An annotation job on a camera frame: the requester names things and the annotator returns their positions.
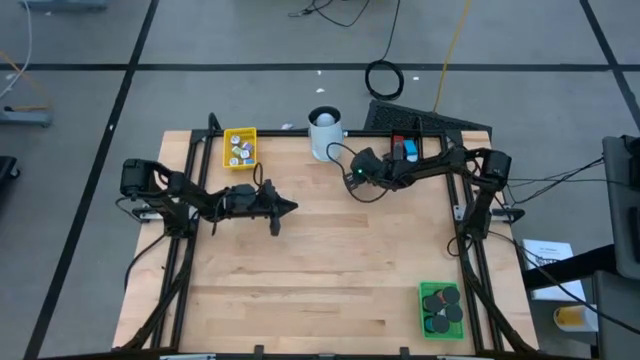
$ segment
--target white cup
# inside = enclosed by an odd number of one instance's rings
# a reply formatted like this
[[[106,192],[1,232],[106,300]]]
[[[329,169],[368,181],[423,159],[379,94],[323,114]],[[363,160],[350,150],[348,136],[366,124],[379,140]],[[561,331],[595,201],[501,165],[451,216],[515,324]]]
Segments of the white cup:
[[[342,144],[344,141],[340,111],[331,106],[321,106],[311,111],[309,113],[309,137],[311,138],[313,156],[320,161],[330,161],[327,156],[327,146],[332,142]],[[337,160],[341,150],[340,146],[331,146],[329,147],[329,155]]]

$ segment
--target blue object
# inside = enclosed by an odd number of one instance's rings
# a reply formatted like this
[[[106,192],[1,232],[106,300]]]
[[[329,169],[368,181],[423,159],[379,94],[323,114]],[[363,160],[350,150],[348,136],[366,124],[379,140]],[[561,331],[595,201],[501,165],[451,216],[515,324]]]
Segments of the blue object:
[[[405,140],[404,148],[407,151],[407,160],[411,162],[418,161],[418,149],[416,149],[416,144],[413,140]]]

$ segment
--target black floor stripe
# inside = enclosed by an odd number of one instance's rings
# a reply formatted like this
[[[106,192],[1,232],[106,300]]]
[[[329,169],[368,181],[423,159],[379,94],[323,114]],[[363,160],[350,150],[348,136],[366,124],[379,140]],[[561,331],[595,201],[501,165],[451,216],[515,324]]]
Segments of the black floor stripe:
[[[126,73],[122,80],[122,84],[120,85],[120,90],[118,91],[118,95],[116,96],[113,109],[111,110],[111,115],[109,115],[109,121],[107,122],[104,130],[104,135],[102,136],[102,140],[100,141],[98,153],[93,162],[93,166],[91,167],[91,172],[89,173],[87,184],[85,185],[84,191],[82,192],[82,198],[80,199],[80,204],[78,205],[73,223],[71,224],[69,235],[67,236],[64,248],[62,249],[62,254],[60,255],[58,266],[56,267],[55,273],[53,275],[53,280],[49,285],[49,290],[47,291],[44,303],[42,304],[42,309],[40,310],[40,314],[38,315],[38,320],[33,329],[33,332],[31,333],[31,339],[29,339],[29,344],[27,345],[27,349],[24,355],[25,360],[37,359],[40,353],[40,349],[42,348],[42,344],[44,343],[47,329],[49,328],[51,318],[53,317],[54,310],[56,308],[56,305],[58,304],[58,299],[60,297],[60,292],[62,291],[64,280],[67,277],[67,273],[69,272],[71,260],[76,250],[78,240],[80,239],[80,234],[82,232],[84,222],[87,218],[89,207],[91,206],[91,200],[93,199],[93,195],[98,185],[98,180],[100,179],[100,173],[102,172],[104,162],[107,158],[107,152],[109,151],[109,146],[111,145],[113,134],[118,125],[120,114],[122,113],[122,108],[124,107],[127,95],[129,93],[129,88],[131,87],[131,81],[135,73],[135,65],[140,61],[142,49],[144,48],[145,41],[147,40],[147,36],[149,34],[149,29],[151,28],[151,23],[153,22],[153,17],[155,16],[156,9],[158,8],[158,1],[159,0],[151,0],[151,3],[149,4],[147,14],[144,18],[144,22],[142,23],[140,33],[138,34],[136,45],[133,49],[131,59],[129,60],[129,67],[126,70]]]
[[[287,63],[287,64],[137,64],[136,71],[364,71],[367,63]],[[442,64],[398,63],[407,71],[442,71]],[[30,71],[126,71],[128,64],[31,64]],[[0,71],[11,71],[0,64]],[[493,72],[602,72],[640,71],[640,64],[450,64],[449,71]]]
[[[613,50],[611,50],[611,46],[609,46],[609,42],[607,38],[604,36],[604,32],[600,27],[600,23],[598,23],[598,19],[596,18],[596,14],[593,12],[591,8],[591,4],[589,4],[588,0],[580,0],[580,5],[584,10],[585,15],[587,16],[587,20],[589,21],[589,25],[591,25],[591,30],[598,40],[598,44],[602,49],[602,53],[604,57],[607,59],[607,62],[612,67],[613,76],[618,83],[618,88],[620,88],[620,92],[622,93],[622,97],[624,98],[627,107],[629,108],[629,112],[631,112],[631,117],[633,117],[633,121],[635,121],[636,126],[640,128],[640,107],[638,107],[638,102],[636,101],[636,97],[631,91],[629,87],[629,83],[627,79],[624,77],[624,73],[621,67],[618,65],[618,61],[616,60],[615,55],[613,54]],[[637,68],[637,65],[626,65],[626,67]]]

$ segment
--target yellow cable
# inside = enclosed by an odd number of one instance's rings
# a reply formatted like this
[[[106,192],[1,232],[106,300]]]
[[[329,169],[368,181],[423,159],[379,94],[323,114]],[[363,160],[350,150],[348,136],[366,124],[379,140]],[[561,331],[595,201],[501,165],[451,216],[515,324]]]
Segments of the yellow cable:
[[[449,45],[449,52],[447,53],[447,58],[444,60],[444,64],[442,65],[442,73],[440,74],[440,83],[438,84],[438,93],[436,94],[436,102],[433,104],[434,113],[438,109],[438,103],[440,102],[440,93],[442,93],[442,85],[444,84],[444,76],[447,73],[447,66],[449,65],[449,61],[451,61],[451,56],[453,55],[453,48],[456,46],[456,42],[458,41],[458,36],[460,35],[460,31],[464,26],[464,20],[467,18],[467,14],[469,13],[470,6],[471,6],[471,0],[467,0],[464,4],[464,10],[462,11],[462,17],[458,22],[458,27],[456,28],[456,32],[453,34],[453,40],[451,41],[451,45]]]
[[[16,65],[15,62],[13,62],[13,60],[11,60],[11,58],[9,57],[9,55],[5,54],[4,52],[0,51],[0,56],[2,58],[4,58],[4,61],[6,61],[9,65],[11,65],[11,67],[17,71],[20,72],[20,68],[18,67],[18,65]],[[49,97],[49,95],[47,94],[47,92],[44,90],[44,88],[35,80],[33,80],[29,75],[27,75],[27,73],[22,73],[22,78],[27,80],[27,82],[29,83],[29,85],[31,85],[31,87],[40,94],[40,96],[42,96],[43,98],[45,98],[45,100],[47,101],[47,105],[34,105],[34,106],[20,106],[20,107],[12,107],[13,110],[15,111],[32,111],[32,110],[46,110],[49,109],[51,107],[52,101],[51,98]]]

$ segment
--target black disc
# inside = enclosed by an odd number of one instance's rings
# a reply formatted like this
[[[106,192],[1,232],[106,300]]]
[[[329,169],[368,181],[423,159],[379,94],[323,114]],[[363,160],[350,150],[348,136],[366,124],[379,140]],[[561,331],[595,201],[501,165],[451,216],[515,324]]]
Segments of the black disc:
[[[442,315],[434,316],[431,325],[433,326],[433,330],[435,332],[444,334],[449,331],[449,320],[447,320],[447,318]]]
[[[449,305],[444,309],[445,316],[451,322],[462,321],[462,309],[458,305]]]
[[[436,295],[427,296],[422,299],[422,306],[430,313],[437,313],[444,309],[444,303]]]
[[[442,298],[447,304],[457,304],[460,301],[460,292],[453,286],[442,289]]]

